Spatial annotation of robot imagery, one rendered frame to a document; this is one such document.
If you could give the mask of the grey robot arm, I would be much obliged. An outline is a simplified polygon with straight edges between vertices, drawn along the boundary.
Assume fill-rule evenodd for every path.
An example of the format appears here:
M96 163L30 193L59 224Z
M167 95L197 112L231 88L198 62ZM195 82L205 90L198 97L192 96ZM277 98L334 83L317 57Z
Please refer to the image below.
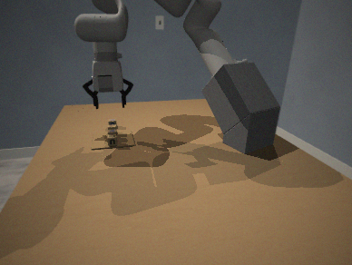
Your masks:
M169 14L181 17L191 0L154 0ZM117 53L117 43L127 35L129 16L123 0L92 0L94 6L106 14L79 15L74 22L78 37L85 42L93 42L94 60L100 62L117 61L122 54ZM183 29L196 45L211 78L224 64L247 63L244 59L232 59L219 34L209 26L221 8L220 0L196 0L185 17ZM113 92L112 76L98 75L99 93Z

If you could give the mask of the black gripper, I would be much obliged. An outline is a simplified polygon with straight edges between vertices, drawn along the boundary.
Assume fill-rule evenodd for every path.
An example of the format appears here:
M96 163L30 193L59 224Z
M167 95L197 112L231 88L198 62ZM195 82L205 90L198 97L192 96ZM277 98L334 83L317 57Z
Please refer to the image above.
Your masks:
M93 79L83 85L83 89L92 96L93 106L96 106L96 109L99 108L98 96L99 85L98 85L98 76L97 75L111 75L112 76L112 85L114 92L120 92L122 94L122 107L126 104L126 95L131 91L133 83L122 78L122 66L120 61L111 61L111 62L93 62ZM123 90L123 83L129 85L128 88ZM92 92L88 86L93 84L94 92ZM98 106L97 106L98 105Z

